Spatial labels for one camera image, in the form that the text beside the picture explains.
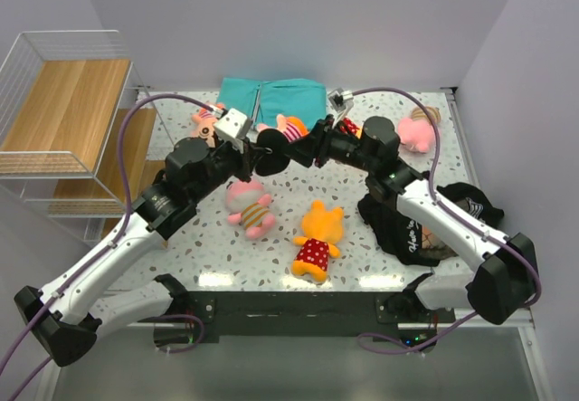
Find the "black-haired doll orange pants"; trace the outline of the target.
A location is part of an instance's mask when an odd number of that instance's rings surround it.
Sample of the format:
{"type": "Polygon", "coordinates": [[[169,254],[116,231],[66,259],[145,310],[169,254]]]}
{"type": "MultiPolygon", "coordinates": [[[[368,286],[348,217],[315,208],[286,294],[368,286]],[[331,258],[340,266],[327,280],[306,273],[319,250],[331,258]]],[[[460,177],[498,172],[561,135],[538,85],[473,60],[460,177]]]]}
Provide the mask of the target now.
{"type": "Polygon", "coordinates": [[[290,143],[308,134],[308,128],[301,119],[282,114],[277,115],[274,127],[259,123],[257,131],[257,146],[266,150],[255,167],[255,172],[261,177],[276,175],[284,171],[290,163],[284,149],[290,143]]]}

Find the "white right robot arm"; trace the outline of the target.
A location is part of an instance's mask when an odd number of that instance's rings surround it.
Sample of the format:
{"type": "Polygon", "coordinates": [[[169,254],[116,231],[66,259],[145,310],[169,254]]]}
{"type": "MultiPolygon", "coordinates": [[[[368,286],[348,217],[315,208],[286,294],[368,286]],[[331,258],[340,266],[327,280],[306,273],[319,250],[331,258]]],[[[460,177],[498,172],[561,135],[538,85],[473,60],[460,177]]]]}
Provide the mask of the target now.
{"type": "Polygon", "coordinates": [[[333,119],[317,122],[305,137],[281,152],[304,167],[328,160],[367,173],[369,194],[400,215],[427,227],[470,267],[467,276],[431,275],[403,299],[403,312],[422,322],[440,308],[470,308],[499,325],[541,296],[533,242],[524,234],[507,236],[469,215],[438,192],[430,179],[399,157],[400,139],[384,117],[365,121],[359,138],[333,128],[333,119]]]}

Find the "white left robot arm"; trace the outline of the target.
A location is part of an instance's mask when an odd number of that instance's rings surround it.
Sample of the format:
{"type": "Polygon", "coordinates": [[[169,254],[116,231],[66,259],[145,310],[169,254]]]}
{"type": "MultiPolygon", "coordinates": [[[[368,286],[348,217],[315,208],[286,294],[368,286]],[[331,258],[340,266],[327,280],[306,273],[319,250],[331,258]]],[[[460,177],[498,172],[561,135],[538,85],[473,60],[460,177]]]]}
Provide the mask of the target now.
{"type": "Polygon", "coordinates": [[[256,147],[248,139],[209,148],[184,138],[165,159],[152,185],[129,207],[100,243],[41,288],[23,287],[14,297],[25,323],[59,367],[86,355],[97,340],[139,320],[182,319],[191,301],[171,274],[145,287],[103,300],[103,292],[133,263],[167,241],[197,214],[197,206],[230,178],[252,176],[256,147]]]}

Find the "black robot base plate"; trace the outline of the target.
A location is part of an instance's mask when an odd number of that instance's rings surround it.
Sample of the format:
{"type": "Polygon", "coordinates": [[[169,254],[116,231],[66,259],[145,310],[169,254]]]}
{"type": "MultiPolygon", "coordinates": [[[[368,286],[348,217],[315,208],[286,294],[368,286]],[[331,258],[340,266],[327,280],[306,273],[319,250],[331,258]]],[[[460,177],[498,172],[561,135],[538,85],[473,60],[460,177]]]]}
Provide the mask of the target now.
{"type": "Polygon", "coordinates": [[[452,310],[426,310],[410,291],[190,291],[178,290],[168,315],[200,319],[204,330],[182,319],[154,324],[158,348],[217,342],[225,336],[355,337],[378,332],[397,339],[427,339],[452,310]]]}

